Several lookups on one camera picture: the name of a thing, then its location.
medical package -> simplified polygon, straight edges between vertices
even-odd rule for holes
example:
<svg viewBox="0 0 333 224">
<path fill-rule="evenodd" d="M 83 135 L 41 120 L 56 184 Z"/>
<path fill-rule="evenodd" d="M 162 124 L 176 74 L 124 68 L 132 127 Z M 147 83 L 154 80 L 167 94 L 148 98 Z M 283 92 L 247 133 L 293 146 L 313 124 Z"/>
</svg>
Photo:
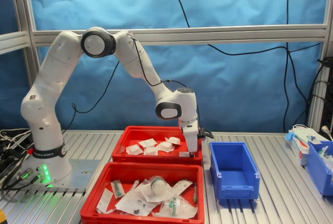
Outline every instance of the medical package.
<svg viewBox="0 0 333 224">
<path fill-rule="evenodd" d="M 143 153 L 142 149 L 140 149 L 137 144 L 126 147 L 126 152 L 128 155 L 139 155 Z"/>
<path fill-rule="evenodd" d="M 321 144 L 322 141 L 329 141 L 325 137 L 319 135 L 312 128 L 294 128 L 293 132 L 303 143 L 308 143 L 310 141 L 313 144 Z"/>
<path fill-rule="evenodd" d="M 142 193 L 147 202 L 158 203 L 176 196 L 176 192 L 160 176 L 153 176 L 148 184 L 137 187 L 136 190 Z"/>
<path fill-rule="evenodd" d="M 116 204 L 116 209 L 136 216 L 148 216 L 155 207 L 155 204 L 141 199 L 135 191 L 128 192 Z"/>
<path fill-rule="evenodd" d="M 298 160 L 298 163 L 301 166 L 305 166 L 308 161 L 308 143 L 298 139 L 298 137 L 292 130 L 290 130 L 289 133 L 285 136 L 285 140 L 289 143 L 294 155 Z"/>
<path fill-rule="evenodd" d="M 113 193 L 111 191 L 109 191 L 108 189 L 104 189 L 104 192 L 97 204 L 96 211 L 99 212 L 100 214 L 105 213 L 106 210 L 108 209 L 112 196 Z"/>
<path fill-rule="evenodd" d="M 177 137 L 170 137 L 170 138 L 165 137 L 165 140 L 175 145 L 181 145 L 181 140 Z"/>
<path fill-rule="evenodd" d="M 144 148 L 154 147 L 157 143 L 153 138 L 148 140 L 140 141 L 139 144 Z"/>
<path fill-rule="evenodd" d="M 111 187 L 114 193 L 114 197 L 116 199 L 123 197 L 125 195 L 125 191 L 123 189 L 123 186 L 121 185 L 120 180 L 112 181 Z"/>
<path fill-rule="evenodd" d="M 144 155 L 158 155 L 158 150 L 156 147 L 145 148 Z"/>
<path fill-rule="evenodd" d="M 154 217 L 190 219 L 197 214 L 197 211 L 197 207 L 193 207 L 187 200 L 177 196 L 163 201 L 158 213 L 151 213 Z"/>
<path fill-rule="evenodd" d="M 185 189 L 187 189 L 190 185 L 192 184 L 191 181 L 189 180 L 180 180 L 179 182 L 177 182 L 172 188 L 175 191 L 176 195 L 180 195 L 181 193 L 183 193 L 185 191 Z"/>
<path fill-rule="evenodd" d="M 175 149 L 175 146 L 172 145 L 172 143 L 170 143 L 170 142 L 161 142 L 156 146 L 156 148 L 158 150 L 169 153 Z"/>
</svg>

sterile pouch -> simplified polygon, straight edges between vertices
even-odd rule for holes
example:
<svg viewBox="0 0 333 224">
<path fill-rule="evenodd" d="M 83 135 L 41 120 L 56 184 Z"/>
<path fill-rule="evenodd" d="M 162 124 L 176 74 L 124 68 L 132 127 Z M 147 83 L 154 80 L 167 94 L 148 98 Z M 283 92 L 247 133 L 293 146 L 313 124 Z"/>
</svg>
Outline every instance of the sterile pouch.
<svg viewBox="0 0 333 224">
<path fill-rule="evenodd" d="M 111 191 L 109 191 L 108 189 L 104 189 L 104 192 L 97 204 L 96 211 L 99 212 L 100 214 L 105 213 L 106 210 L 108 209 L 112 196 L 113 193 Z"/>
<path fill-rule="evenodd" d="M 149 179 L 149 184 L 137 187 L 134 191 L 140 191 L 147 202 L 161 202 L 176 196 L 176 192 L 160 176 L 154 176 Z"/>
<path fill-rule="evenodd" d="M 137 144 L 126 147 L 126 152 L 128 155 L 139 155 L 143 153 L 142 149 L 140 149 Z"/>
<path fill-rule="evenodd" d="M 114 197 L 116 199 L 123 197 L 125 195 L 123 185 L 121 185 L 120 180 L 112 181 L 111 182 L 111 187 L 114 193 Z"/>
<path fill-rule="evenodd" d="M 329 141 L 325 137 L 319 135 L 312 128 L 295 128 L 293 132 L 303 142 L 308 143 L 310 141 L 313 144 L 321 144 L 321 141 Z"/>
<path fill-rule="evenodd" d="M 318 151 L 318 155 L 323 158 L 325 151 L 327 150 L 328 146 L 323 147 L 321 150 Z"/>
<path fill-rule="evenodd" d="M 136 216 L 148 216 L 156 204 L 141 199 L 135 191 L 128 192 L 117 204 L 116 209 Z"/>
<path fill-rule="evenodd" d="M 176 195 L 180 195 L 181 193 L 183 193 L 185 191 L 185 189 L 187 189 L 190 185 L 192 184 L 191 181 L 189 180 L 180 180 L 179 182 L 177 182 L 172 188 L 175 191 Z"/>
<path fill-rule="evenodd" d="M 162 202 L 160 211 L 151 214 L 154 217 L 171 217 L 179 219 L 193 218 L 197 214 L 198 208 L 193 207 L 181 196 L 172 197 Z"/>
<path fill-rule="evenodd" d="M 175 146 L 172 145 L 172 143 L 170 143 L 170 142 L 161 142 L 156 146 L 156 148 L 158 150 L 169 153 L 175 149 Z"/>
<path fill-rule="evenodd" d="M 156 147 L 145 148 L 144 155 L 158 155 L 158 150 Z"/>
<path fill-rule="evenodd" d="M 165 137 L 165 140 L 167 142 L 172 143 L 172 144 L 176 144 L 176 145 L 180 145 L 181 144 L 181 140 L 179 138 L 177 138 L 177 137 L 170 137 L 170 138 L 166 138 Z"/>
<path fill-rule="evenodd" d="M 180 157 L 189 157 L 189 152 L 187 152 L 187 151 L 186 151 L 186 152 L 184 152 L 184 151 L 180 151 L 180 152 L 179 152 L 179 156 L 180 156 Z"/>
<path fill-rule="evenodd" d="M 144 148 L 154 147 L 157 144 L 153 138 L 150 138 L 150 139 L 144 140 L 144 141 L 140 141 L 139 143 Z"/>
</svg>

green led light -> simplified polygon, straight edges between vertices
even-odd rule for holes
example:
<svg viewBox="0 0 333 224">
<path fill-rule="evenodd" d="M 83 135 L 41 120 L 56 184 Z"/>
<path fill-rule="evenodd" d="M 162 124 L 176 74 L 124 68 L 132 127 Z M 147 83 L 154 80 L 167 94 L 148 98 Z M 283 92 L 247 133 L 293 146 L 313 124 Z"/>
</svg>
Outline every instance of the green led light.
<svg viewBox="0 0 333 224">
<path fill-rule="evenodd" d="M 46 176 L 46 180 L 44 180 L 44 183 L 49 183 L 51 181 L 51 178 L 50 178 L 50 175 L 48 173 L 47 166 L 45 164 L 43 164 L 43 168 L 44 168 L 44 173 L 45 173 L 45 176 Z"/>
</svg>

aluminum frame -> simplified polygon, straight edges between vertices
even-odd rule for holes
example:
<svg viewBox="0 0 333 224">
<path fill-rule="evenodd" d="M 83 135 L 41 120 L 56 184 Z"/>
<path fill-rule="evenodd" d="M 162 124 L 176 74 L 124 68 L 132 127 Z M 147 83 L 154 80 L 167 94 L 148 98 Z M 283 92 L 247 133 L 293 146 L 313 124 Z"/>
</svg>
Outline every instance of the aluminum frame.
<svg viewBox="0 0 333 224">
<path fill-rule="evenodd" d="M 23 48 L 23 56 L 30 86 L 40 67 L 37 47 L 50 46 L 61 31 L 37 31 L 31 0 L 14 0 L 19 33 L 0 35 L 0 54 Z M 129 29 L 143 45 L 203 45 L 231 43 L 323 42 L 320 58 L 333 55 L 331 38 L 333 1 L 327 0 L 324 24 L 253 25 L 236 27 Z M 82 33 L 84 30 L 71 30 Z M 111 34 L 120 30 L 108 30 Z M 323 69 L 319 80 L 327 81 L 328 69 Z M 315 93 L 325 96 L 326 84 L 319 83 Z M 309 125 L 319 130 L 323 102 L 314 98 Z"/>
</svg>

metal work surface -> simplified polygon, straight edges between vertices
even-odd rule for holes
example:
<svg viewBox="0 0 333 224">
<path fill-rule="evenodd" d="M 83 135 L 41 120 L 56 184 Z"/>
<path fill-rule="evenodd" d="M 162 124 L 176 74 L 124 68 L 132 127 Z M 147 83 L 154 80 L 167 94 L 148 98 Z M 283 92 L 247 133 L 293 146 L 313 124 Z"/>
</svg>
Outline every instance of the metal work surface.
<svg viewBox="0 0 333 224">
<path fill-rule="evenodd" d="M 64 140 L 71 159 L 112 161 L 111 154 L 122 131 L 67 131 Z M 283 134 L 215 133 L 214 141 L 243 141 L 261 174 L 259 199 L 216 201 L 210 176 L 208 140 L 202 143 L 205 223 L 333 223 L 333 197 L 322 197 L 307 171 L 297 166 L 296 157 Z M 20 190 L 2 195 L 0 208 L 8 223 L 80 223 L 86 194 Z"/>
</svg>

